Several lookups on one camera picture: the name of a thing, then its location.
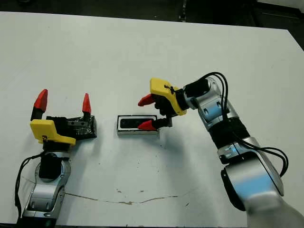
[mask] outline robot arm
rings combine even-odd
[[[78,140],[95,138],[96,120],[91,115],[88,94],[83,102],[83,116],[67,119],[65,117],[42,115],[47,106],[48,91],[44,89],[34,103],[30,127],[43,152],[27,158],[22,163],[15,188],[15,205],[18,208],[18,228],[40,227],[52,228],[59,216],[65,197],[65,185],[71,173],[69,163],[70,149]],[[18,196],[22,168],[30,159],[41,157],[35,170],[35,186],[21,214],[21,203]]]
[[[228,197],[233,206],[246,211],[248,227],[304,228],[304,217],[283,200],[281,177],[263,148],[250,136],[231,103],[227,100],[224,105],[224,93],[210,77],[215,74],[217,72],[207,74],[182,89],[152,78],[151,95],[138,105],[155,102],[155,108],[166,118],[144,122],[138,128],[155,130],[171,126],[172,117],[186,114],[189,108],[198,109],[225,165],[221,177]]]

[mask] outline black cable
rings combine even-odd
[[[20,202],[19,195],[18,195],[18,191],[19,191],[19,187],[20,187],[21,172],[22,172],[23,168],[28,164],[28,162],[30,160],[38,158],[38,157],[41,157],[46,152],[47,151],[43,151],[40,154],[28,157],[28,158],[24,159],[23,162],[20,165],[19,172],[18,172],[18,175],[17,175],[17,178],[16,178],[16,184],[15,184],[15,206],[18,209],[18,219],[21,218],[21,202]]]
[[[222,110],[222,117],[223,117],[223,121],[227,121],[228,123],[230,122],[229,119],[228,119],[228,115],[227,115],[227,101],[228,101],[228,82],[225,78],[225,76],[220,73],[220,72],[211,72],[211,73],[208,73],[206,75],[204,75],[202,77],[202,79],[205,79],[207,77],[210,77],[210,76],[215,76],[217,77],[221,84],[222,84],[222,95],[221,95],[221,110]],[[244,141],[243,139],[239,138],[232,130],[232,134],[236,140],[236,142],[238,142],[239,144],[249,148],[249,149],[254,149],[254,150],[257,150],[257,151],[263,151],[263,152],[266,152],[266,153],[269,153],[269,154],[272,154],[272,155],[275,155],[277,157],[279,157],[280,159],[282,159],[283,161],[283,167],[282,167],[282,170],[281,170],[281,173],[280,173],[280,176],[282,177],[287,169],[288,169],[288,165],[289,165],[289,161],[288,161],[288,157],[287,155],[280,149],[278,148],[274,148],[274,147],[258,147],[258,146],[255,146],[255,145],[252,145],[246,141]],[[282,153],[282,155],[276,153],[276,152],[273,152],[273,151],[270,151],[270,150],[276,150],[280,153]]]

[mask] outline white table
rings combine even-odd
[[[223,165],[197,111],[175,117],[159,138],[115,131],[119,114],[158,114],[153,105],[137,106],[151,77],[182,87],[211,71],[226,75],[229,99],[250,134],[287,152],[284,199],[304,213],[304,52],[288,31],[1,12],[0,222],[16,221],[20,163],[42,151],[29,119],[47,88],[46,114],[81,116],[88,92],[98,122],[98,138],[73,149],[66,186],[92,199],[66,195],[57,224],[246,226],[246,214],[226,195]],[[22,173],[23,207],[38,162]]]

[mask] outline black object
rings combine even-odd
[[[47,120],[54,121],[56,131],[62,136],[72,137],[76,140],[97,137],[96,119],[93,115],[67,119],[65,117],[47,116]],[[68,125],[68,122],[81,122],[83,125]]]
[[[143,122],[148,120],[152,120],[152,118],[136,118],[136,119],[121,119],[120,120],[120,128],[137,128]]]
[[[228,121],[215,124],[209,129],[209,133],[218,149],[236,141],[233,133],[240,139],[250,136],[238,117],[229,118]]]
[[[152,96],[153,99],[155,100],[154,106],[156,109],[160,110],[161,115],[165,115],[167,117],[177,116],[170,101],[166,97],[155,94],[152,94]]]
[[[189,106],[186,103],[185,97],[184,97],[184,90],[179,89],[175,91],[175,96],[177,103],[179,104],[180,108],[184,111],[189,108]]]
[[[55,218],[22,217],[17,220],[15,228],[53,228]]]
[[[39,177],[55,180],[61,174],[61,161],[62,158],[57,157],[54,153],[48,153],[42,156]]]
[[[44,111],[42,111],[40,108],[33,107],[32,116],[30,120],[31,121],[34,119],[41,120],[43,113]]]
[[[241,210],[241,211],[245,211],[245,207],[244,204],[242,203],[242,201],[240,200],[240,198],[238,197],[236,191],[234,190],[231,181],[229,179],[229,176],[226,172],[226,168],[224,168],[221,172],[220,175],[222,177],[223,183],[224,183],[224,187],[225,190],[228,194],[229,200],[232,203],[232,205],[234,207],[236,207],[237,209]]]
[[[185,86],[185,94],[187,97],[199,97],[210,90],[208,80],[200,78],[199,80],[192,82]]]

